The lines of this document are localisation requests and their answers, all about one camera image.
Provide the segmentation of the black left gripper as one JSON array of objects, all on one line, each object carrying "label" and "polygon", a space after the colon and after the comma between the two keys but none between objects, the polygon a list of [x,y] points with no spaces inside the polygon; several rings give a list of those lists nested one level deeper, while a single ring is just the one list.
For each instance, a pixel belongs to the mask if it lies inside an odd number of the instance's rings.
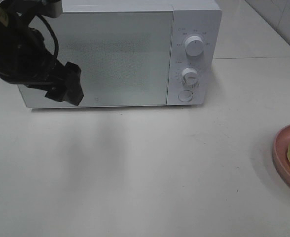
[{"label": "black left gripper", "polygon": [[57,102],[78,106],[84,97],[81,87],[81,69],[57,60],[58,43],[54,53],[44,44],[42,33],[30,27],[0,28],[0,78],[10,84],[48,89],[45,97]]}]

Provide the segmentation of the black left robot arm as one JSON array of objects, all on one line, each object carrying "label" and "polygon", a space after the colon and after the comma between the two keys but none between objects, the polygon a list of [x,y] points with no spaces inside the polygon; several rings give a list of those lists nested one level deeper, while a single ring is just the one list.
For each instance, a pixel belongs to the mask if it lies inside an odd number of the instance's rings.
[{"label": "black left robot arm", "polygon": [[60,0],[0,2],[0,78],[44,90],[53,101],[78,106],[84,97],[81,69],[58,61],[58,39],[46,20],[62,12]]}]

